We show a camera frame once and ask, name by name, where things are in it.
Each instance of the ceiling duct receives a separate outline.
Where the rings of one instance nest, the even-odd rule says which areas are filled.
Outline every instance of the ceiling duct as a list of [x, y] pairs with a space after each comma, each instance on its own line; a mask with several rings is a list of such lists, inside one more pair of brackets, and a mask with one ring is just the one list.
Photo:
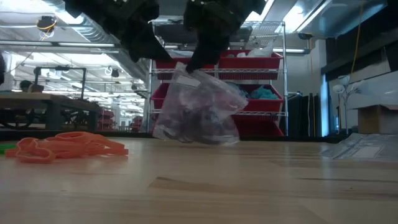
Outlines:
[[[63, 0], [43, 0], [48, 4], [56, 13], [67, 13], [65, 10], [65, 3]], [[82, 27], [74, 27], [76, 32], [82, 35], [85, 39], [92, 43], [119, 43], [119, 40], [112, 35], [108, 35], [101, 26], [92, 21], [88, 16], [82, 14], [84, 21], [79, 24]], [[118, 54], [108, 54], [109, 57], [117, 60], [125, 71], [132, 77], [139, 78], [146, 82], [146, 71], [142, 69], [141, 62], [134, 63], [127, 51], [121, 50]]]

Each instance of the wooden tabletop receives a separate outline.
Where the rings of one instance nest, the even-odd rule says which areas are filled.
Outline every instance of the wooden tabletop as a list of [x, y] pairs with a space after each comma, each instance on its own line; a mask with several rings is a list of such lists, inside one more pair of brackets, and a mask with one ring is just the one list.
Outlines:
[[93, 103], [70, 99], [67, 96], [45, 93], [2, 93], [0, 94], [0, 108], [11, 109], [46, 109], [46, 103], [59, 103], [64, 108], [100, 111], [100, 107]]
[[323, 159], [320, 143], [118, 141], [128, 157], [0, 157], [0, 223], [398, 223], [398, 163]]

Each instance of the metal frame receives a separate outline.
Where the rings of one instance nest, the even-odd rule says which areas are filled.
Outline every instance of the metal frame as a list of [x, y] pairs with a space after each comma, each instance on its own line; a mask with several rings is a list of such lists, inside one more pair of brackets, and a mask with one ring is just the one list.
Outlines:
[[[42, 69], [55, 69], [55, 70], [62, 70], [60, 68], [64, 68], [64, 67], [36, 67], [33, 72], [35, 74], [35, 85], [39, 84], [39, 76], [42, 73]], [[82, 70], [83, 71], [83, 78], [81, 80], [81, 95], [80, 98], [84, 99], [85, 96], [85, 87], [86, 87], [86, 76], [87, 76], [87, 68], [68, 68], [69, 70]]]
[[[154, 25], [167, 25], [167, 24], [173, 24], [169, 22], [161, 22], [161, 23], [155, 23]], [[252, 69], [252, 68], [245, 68], [245, 69], [219, 69], [217, 65], [215, 65], [215, 69], [201, 69], [200, 71], [203, 71], [205, 73], [214, 73], [214, 74], [219, 74], [219, 73], [280, 73], [283, 71], [284, 74], [284, 101], [285, 101], [285, 111], [284, 112], [268, 112], [268, 111], [240, 111], [236, 113], [236, 115], [243, 115], [243, 116], [271, 116], [271, 117], [285, 117], [285, 128], [286, 128], [286, 136], [289, 135], [289, 113], [288, 113], [288, 97], [289, 97], [289, 92], [287, 91], [287, 61], [286, 61], [286, 25], [285, 22], [246, 22], [244, 26], [246, 25], [255, 25], [256, 29], [254, 29], [255, 34], [259, 34], [259, 38], [256, 39], [254, 37], [254, 40], [261, 40], [261, 43], [265, 43], [269, 40], [269, 38], [272, 38], [275, 40], [278, 38], [280, 35], [282, 35], [282, 40], [283, 40], [283, 66], [282, 69]], [[260, 35], [263, 32], [275, 32], [275, 35]], [[159, 73], [173, 73], [175, 70], [174, 69], [153, 69], [153, 60], [150, 60], [150, 65], [149, 65], [149, 72], [148, 72], [148, 107], [147, 107], [147, 132], [150, 132], [150, 116], [151, 114], [159, 114], [161, 110], [152, 110], [151, 108], [151, 99], [150, 96], [152, 96], [152, 77], [153, 75], [159, 74]]]

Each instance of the white wall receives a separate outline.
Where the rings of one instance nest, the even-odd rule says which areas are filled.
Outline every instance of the white wall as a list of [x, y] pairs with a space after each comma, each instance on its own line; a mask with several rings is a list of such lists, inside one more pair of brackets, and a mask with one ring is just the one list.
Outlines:
[[[388, 60], [383, 60], [380, 63], [376, 63], [370, 65], [362, 70], [354, 72], [351, 75], [351, 83], [363, 80], [365, 78], [375, 77], [380, 74], [390, 72], [390, 66]], [[358, 125], [358, 111], [351, 110], [351, 108], [359, 108], [363, 106], [369, 106], [374, 104], [380, 103], [391, 103], [390, 100], [381, 98], [380, 95], [384, 90], [390, 89], [391, 84], [395, 85], [398, 89], [398, 73], [392, 72], [386, 75], [382, 75], [380, 77], [371, 78], [366, 80], [371, 87], [371, 91], [373, 92], [372, 95], [352, 95], [348, 100], [348, 109], [347, 117], [348, 117], [348, 127], [352, 128], [353, 126]], [[330, 89], [330, 96], [331, 96], [331, 103], [332, 103], [332, 112], [336, 116], [338, 114], [336, 107], [338, 106], [338, 95], [332, 91], [333, 86], [340, 84], [338, 80], [332, 80], [329, 82], [329, 89]], [[344, 105], [341, 100], [341, 127], [345, 129], [345, 113], [344, 113]]]

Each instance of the ceiling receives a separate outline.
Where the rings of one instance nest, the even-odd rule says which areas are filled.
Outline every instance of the ceiling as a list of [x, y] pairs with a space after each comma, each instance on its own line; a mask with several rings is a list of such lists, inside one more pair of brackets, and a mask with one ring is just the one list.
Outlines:
[[[58, 24], [55, 32], [45, 41], [52, 42], [90, 42], [87, 35], [82, 34], [79, 24], [83, 22], [82, 17], [72, 18], [62, 10], [50, 7], [45, 2], [61, 2], [61, 0], [41, 1], [41, 0], [0, 0], [0, 39], [1, 40], [34, 40], [39, 41], [43, 33], [36, 27], [35, 23], [41, 16], [54, 15], [58, 17]], [[166, 21], [170, 18], [181, 18], [185, 10], [186, 0], [159, 0], [160, 17], [158, 21]], [[365, 5], [364, 19], [370, 17], [378, 9], [386, 4], [386, 0], [268, 0], [266, 11], [268, 12], [263, 19], [265, 21], [282, 21], [287, 24], [287, 31], [293, 32], [287, 36], [287, 47], [306, 48], [307, 41], [300, 40], [294, 31], [303, 24], [315, 11], [319, 10], [317, 16], [308, 23], [302, 32], [309, 32], [316, 38], [335, 37], [358, 24], [359, 7]], [[114, 42], [115, 39], [104, 32], [101, 33], [105, 38], [97, 42]], [[276, 47], [281, 47], [282, 42], [275, 43]], [[104, 95], [104, 97], [90, 97], [91, 100], [100, 101], [101, 104], [109, 106], [112, 102], [127, 105], [134, 102], [134, 108], [142, 111], [144, 100], [134, 95], [131, 90], [132, 84], [144, 89], [145, 69], [144, 63], [133, 63], [122, 50], [115, 52], [105, 51], [104, 49], [85, 49], [71, 47], [11, 47], [1, 46], [5, 51], [15, 55], [16, 65], [24, 61], [24, 66], [19, 66], [15, 71], [16, 80], [33, 80], [33, 69], [35, 66], [56, 66], [69, 65], [71, 67], [86, 67], [88, 69], [88, 81], [103, 81], [104, 83], [87, 83], [87, 96], [95, 95], [94, 92], [113, 92], [118, 93], [119, 98]], [[109, 67], [118, 69], [120, 77], [112, 79]], [[69, 71], [62, 74], [63, 77], [70, 79], [71, 82], [57, 82], [51, 77], [41, 77], [50, 80], [42, 82], [45, 90], [48, 91], [76, 91], [75, 82], [82, 79], [81, 72]], [[111, 84], [119, 80], [120, 84]]]

